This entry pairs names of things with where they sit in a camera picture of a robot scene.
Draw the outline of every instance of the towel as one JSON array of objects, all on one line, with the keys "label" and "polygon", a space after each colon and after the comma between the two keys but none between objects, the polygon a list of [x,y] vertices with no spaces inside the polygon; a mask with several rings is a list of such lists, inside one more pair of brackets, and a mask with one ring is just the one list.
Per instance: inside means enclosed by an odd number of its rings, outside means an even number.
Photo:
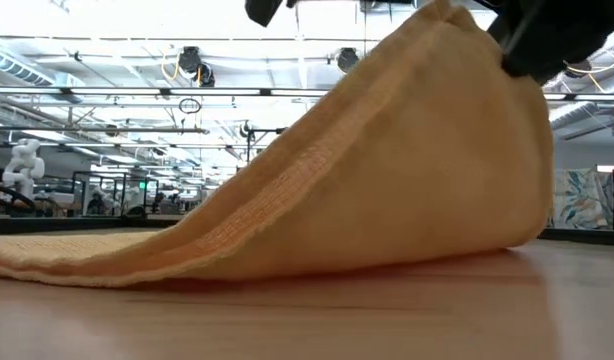
[{"label": "towel", "polygon": [[512,247],[549,215],[540,87],[435,0],[177,225],[0,236],[0,277],[121,287],[334,273]]}]

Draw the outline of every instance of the table surface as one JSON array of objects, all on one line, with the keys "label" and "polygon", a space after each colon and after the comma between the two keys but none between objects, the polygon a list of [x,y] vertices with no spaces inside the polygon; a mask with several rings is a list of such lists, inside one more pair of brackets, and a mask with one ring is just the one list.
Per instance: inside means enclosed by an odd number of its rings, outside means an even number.
[{"label": "table surface", "polygon": [[0,280],[0,360],[614,359],[614,247],[129,290]]}]

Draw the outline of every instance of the ceiling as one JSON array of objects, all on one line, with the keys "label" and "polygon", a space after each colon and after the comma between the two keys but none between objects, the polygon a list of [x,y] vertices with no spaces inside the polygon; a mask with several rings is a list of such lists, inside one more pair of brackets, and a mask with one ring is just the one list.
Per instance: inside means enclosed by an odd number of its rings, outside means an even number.
[{"label": "ceiling", "polygon": [[[243,2],[0,1],[0,52],[48,78],[69,75],[70,81],[81,86],[178,88],[196,86],[180,71],[171,79],[176,72],[177,54],[183,47],[196,46],[215,75],[216,87],[329,89],[344,76],[336,62],[341,48],[354,48],[362,57],[415,10],[413,6],[393,6],[366,13],[360,11],[356,1],[305,1],[296,9],[282,6],[270,26],[262,28],[247,18]],[[495,18],[495,14],[473,2],[462,3],[472,10],[482,28]],[[602,84],[614,81],[614,34],[590,60],[591,76],[572,79],[559,75],[545,86],[545,91],[608,91]],[[30,86],[2,71],[0,85]],[[2,103],[0,98],[0,124],[4,126],[100,128],[114,124],[171,131],[123,132],[114,137],[104,132],[62,133],[74,143],[165,144],[166,150],[159,155],[146,147],[90,146],[77,149],[81,156],[100,161],[99,155],[123,155],[137,159],[139,164],[198,166],[210,168],[212,173],[219,171],[217,176],[224,178],[233,175],[236,166],[246,163],[246,137],[240,134],[246,121],[248,126],[259,129],[288,127],[317,100],[208,97],[202,99],[201,112],[184,114],[178,108],[183,97],[175,96],[87,96],[77,105],[48,96],[11,95],[7,99],[18,105]],[[552,108],[562,105],[552,104]],[[23,111],[30,108],[34,113]],[[614,121],[614,111],[610,115],[591,115],[555,130],[556,137]],[[274,132],[264,136],[258,133],[256,145],[264,148],[276,137]],[[55,141],[47,137],[44,140]],[[567,141],[613,143],[614,130],[603,129]],[[208,146],[168,148],[168,144]],[[225,150],[225,145],[232,145],[233,151]],[[111,157],[103,161],[131,163]]]}]

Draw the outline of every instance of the light fixture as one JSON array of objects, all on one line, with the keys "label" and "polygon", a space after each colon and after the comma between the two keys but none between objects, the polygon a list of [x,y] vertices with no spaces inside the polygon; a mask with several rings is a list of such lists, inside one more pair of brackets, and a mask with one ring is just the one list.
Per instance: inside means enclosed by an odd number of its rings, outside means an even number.
[{"label": "light fixture", "polygon": [[55,95],[62,94],[59,88],[50,87],[18,87],[0,86],[0,94],[36,94],[36,95]]},{"label": "light fixture", "polygon": [[221,89],[221,88],[190,88],[190,89],[172,89],[172,95],[180,96],[259,96],[260,90],[258,89]]},{"label": "light fixture", "polygon": [[121,174],[129,173],[129,169],[110,168],[108,166],[98,166],[98,165],[92,165],[91,166],[91,171],[108,172],[108,173],[121,173]]},{"label": "light fixture", "polygon": [[565,94],[543,94],[546,100],[564,100]]},{"label": "light fixture", "polygon": [[45,130],[24,130],[23,133],[35,137],[39,137],[41,139],[54,140],[54,141],[65,141],[69,140],[68,137],[61,135],[54,131],[45,131]]},{"label": "light fixture", "polygon": [[105,155],[106,158],[112,161],[124,163],[124,164],[136,164],[139,163],[139,160],[136,160],[129,156],[121,156],[121,155]]},{"label": "light fixture", "polygon": [[114,147],[114,144],[103,144],[103,143],[91,143],[91,144],[79,144],[79,143],[67,143],[65,146],[74,146],[74,147],[82,147],[82,148],[96,148],[96,147]]},{"label": "light fixture", "polygon": [[323,97],[327,95],[327,90],[271,90],[272,96],[295,96],[295,97]]},{"label": "light fixture", "polygon": [[71,88],[77,95],[160,95],[157,88]]},{"label": "light fixture", "polygon": [[152,148],[152,147],[162,147],[163,145],[159,144],[118,144],[120,147],[127,148]]},{"label": "light fixture", "polygon": [[89,155],[89,156],[100,156],[100,154],[93,152],[89,149],[85,149],[85,148],[81,148],[81,147],[75,147],[74,150],[78,151],[81,154],[85,154],[85,155]]},{"label": "light fixture", "polygon": [[171,170],[156,170],[154,172],[158,175],[163,175],[163,176],[176,176],[176,173]]},{"label": "light fixture", "polygon": [[576,96],[580,101],[614,101],[614,94],[580,94]]}]

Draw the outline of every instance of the white robot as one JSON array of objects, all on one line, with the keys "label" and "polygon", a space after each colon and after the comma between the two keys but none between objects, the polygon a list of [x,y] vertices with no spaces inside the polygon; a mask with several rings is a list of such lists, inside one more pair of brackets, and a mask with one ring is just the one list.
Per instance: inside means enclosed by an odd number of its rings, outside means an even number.
[{"label": "white robot", "polygon": [[[140,189],[138,186],[131,187],[125,191],[125,202],[123,203],[122,212],[125,213],[129,208],[131,208],[131,204],[136,197],[136,195],[140,194]],[[122,194],[120,192],[116,193],[116,201],[120,203],[122,199]]]},{"label": "white robot", "polygon": [[3,171],[3,186],[12,187],[19,183],[18,192],[28,199],[34,198],[34,180],[45,175],[45,162],[36,155],[38,148],[38,140],[21,139],[12,149],[11,161]]},{"label": "white robot", "polygon": [[120,202],[113,199],[111,194],[108,194],[100,188],[100,186],[96,185],[92,191],[92,196],[98,195],[100,200],[103,202],[106,208],[108,209],[120,209]]}]

